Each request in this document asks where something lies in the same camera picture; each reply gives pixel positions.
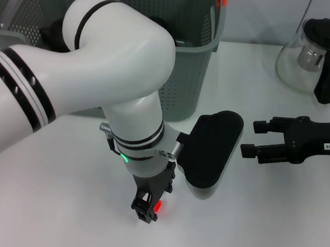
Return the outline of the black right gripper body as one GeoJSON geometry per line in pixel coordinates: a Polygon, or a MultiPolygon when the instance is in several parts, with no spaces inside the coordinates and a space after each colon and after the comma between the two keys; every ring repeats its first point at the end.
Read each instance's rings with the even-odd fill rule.
{"type": "Polygon", "coordinates": [[[308,116],[291,118],[284,131],[288,163],[300,164],[306,158],[330,155],[330,123],[314,122],[308,116]]]}

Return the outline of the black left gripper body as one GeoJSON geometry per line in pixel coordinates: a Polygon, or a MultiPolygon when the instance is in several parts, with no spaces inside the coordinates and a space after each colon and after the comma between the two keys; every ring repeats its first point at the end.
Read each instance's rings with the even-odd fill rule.
{"type": "Polygon", "coordinates": [[[175,167],[176,162],[169,161],[164,170],[153,177],[141,178],[133,176],[137,189],[141,188],[147,192],[161,196],[161,185],[163,182],[173,182],[175,178],[175,167]]]}

